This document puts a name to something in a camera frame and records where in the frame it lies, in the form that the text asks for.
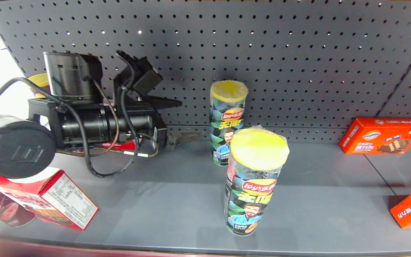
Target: printed label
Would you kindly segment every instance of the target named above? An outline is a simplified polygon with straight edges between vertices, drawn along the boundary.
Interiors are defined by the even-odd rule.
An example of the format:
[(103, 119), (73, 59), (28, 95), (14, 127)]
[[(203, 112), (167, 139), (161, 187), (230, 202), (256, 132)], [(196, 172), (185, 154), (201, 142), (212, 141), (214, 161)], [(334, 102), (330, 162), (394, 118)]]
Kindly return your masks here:
[(212, 159), (220, 166), (227, 166), (230, 142), (235, 132), (243, 127), (245, 100), (224, 102), (210, 98), (210, 141)]
[(378, 138), (378, 136), (380, 136), (380, 135), (381, 135), (380, 131), (378, 131), (378, 130), (372, 130), (372, 131), (370, 131), (370, 132), (367, 132), (367, 134), (365, 134), (364, 136), (362, 136), (362, 138), (363, 138), (364, 140), (369, 141), (369, 140), (374, 140), (375, 138)]
[(359, 129), (359, 126), (356, 125), (356, 127), (354, 127), (354, 129), (352, 130), (352, 132), (350, 133), (350, 138), (352, 138), (354, 136), (354, 134), (356, 133), (356, 131)]
[(397, 135), (397, 136), (394, 136), (394, 137), (390, 137), (390, 138), (385, 139), (385, 141), (395, 140), (395, 139), (401, 138), (401, 136), (402, 135)]
[(43, 198), (55, 206), (64, 216), (85, 229), (94, 213), (96, 205), (66, 176), (60, 179), (44, 195)]
[(229, 109), (221, 116), (221, 120), (222, 121), (238, 120), (240, 119), (240, 117), (242, 117), (242, 114), (243, 114), (242, 108)]
[(251, 179), (243, 182), (243, 190), (254, 195), (268, 195), (275, 187), (275, 179)]
[(269, 204), (280, 169), (255, 171), (229, 157), (225, 187), (225, 224), (238, 236), (251, 234)]

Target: metal shelf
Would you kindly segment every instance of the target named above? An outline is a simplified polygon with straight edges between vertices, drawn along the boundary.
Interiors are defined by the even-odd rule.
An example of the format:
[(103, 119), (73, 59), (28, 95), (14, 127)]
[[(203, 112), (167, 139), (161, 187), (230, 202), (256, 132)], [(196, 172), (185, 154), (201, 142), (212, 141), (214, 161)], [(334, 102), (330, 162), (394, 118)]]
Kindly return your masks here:
[[(346, 156), (329, 144), (292, 143), (290, 149), (269, 209), (248, 237), (224, 225), (225, 168), (211, 161), (206, 141), (139, 158), (115, 180), (93, 177), (78, 157), (58, 155), (52, 166), (65, 169), (101, 210), (84, 232), (39, 220), (18, 229), (0, 222), (0, 237), (232, 255), (411, 254), (411, 230), (400, 229), (388, 211), (394, 194), (364, 156)], [(96, 157), (94, 166), (111, 171), (126, 159)]]

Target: white label tag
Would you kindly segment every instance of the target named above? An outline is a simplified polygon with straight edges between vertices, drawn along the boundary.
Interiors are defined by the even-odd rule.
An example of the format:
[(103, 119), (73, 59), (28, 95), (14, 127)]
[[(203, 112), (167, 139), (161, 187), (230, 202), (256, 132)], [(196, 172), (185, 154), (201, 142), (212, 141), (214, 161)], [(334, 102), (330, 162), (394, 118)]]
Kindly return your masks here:
[(96, 205), (66, 174), (63, 174), (42, 197), (81, 229), (85, 229), (97, 211)]
[(155, 139), (155, 141), (158, 141), (158, 128), (157, 127), (155, 127), (154, 129), (153, 138)]

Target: chip canister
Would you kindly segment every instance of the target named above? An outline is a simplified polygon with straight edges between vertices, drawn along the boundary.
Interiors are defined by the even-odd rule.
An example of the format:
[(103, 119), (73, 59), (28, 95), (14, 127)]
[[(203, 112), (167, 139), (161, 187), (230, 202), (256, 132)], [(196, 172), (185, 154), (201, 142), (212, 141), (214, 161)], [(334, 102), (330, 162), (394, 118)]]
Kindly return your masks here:
[(239, 130), (231, 146), (224, 220), (233, 234), (248, 236), (261, 221), (290, 149), (284, 137), (261, 126)]
[(223, 80), (210, 88), (210, 140), (215, 164), (227, 166), (230, 141), (243, 127), (243, 113), (248, 89), (244, 83)]

